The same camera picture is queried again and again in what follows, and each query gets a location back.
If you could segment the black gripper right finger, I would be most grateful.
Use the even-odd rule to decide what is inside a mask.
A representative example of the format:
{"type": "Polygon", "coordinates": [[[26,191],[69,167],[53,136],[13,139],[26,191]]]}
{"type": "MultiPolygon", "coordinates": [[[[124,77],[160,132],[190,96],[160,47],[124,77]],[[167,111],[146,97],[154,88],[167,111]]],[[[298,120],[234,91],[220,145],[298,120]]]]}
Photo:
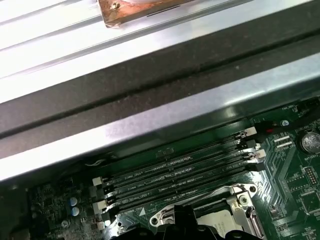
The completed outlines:
{"type": "Polygon", "coordinates": [[[188,240],[252,240],[253,235],[242,231],[229,210],[196,217],[191,206],[186,207],[185,234],[188,240]]]}

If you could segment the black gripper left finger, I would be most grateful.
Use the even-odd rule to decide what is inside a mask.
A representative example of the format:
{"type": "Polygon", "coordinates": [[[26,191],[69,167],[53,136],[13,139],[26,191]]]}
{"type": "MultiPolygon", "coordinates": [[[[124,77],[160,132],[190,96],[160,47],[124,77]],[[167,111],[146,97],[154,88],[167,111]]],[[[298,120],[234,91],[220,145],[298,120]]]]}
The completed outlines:
{"type": "Polygon", "coordinates": [[[112,240],[179,240],[185,235],[184,208],[175,205],[156,213],[150,223],[156,227],[156,233],[143,227],[114,236],[112,240]]]}

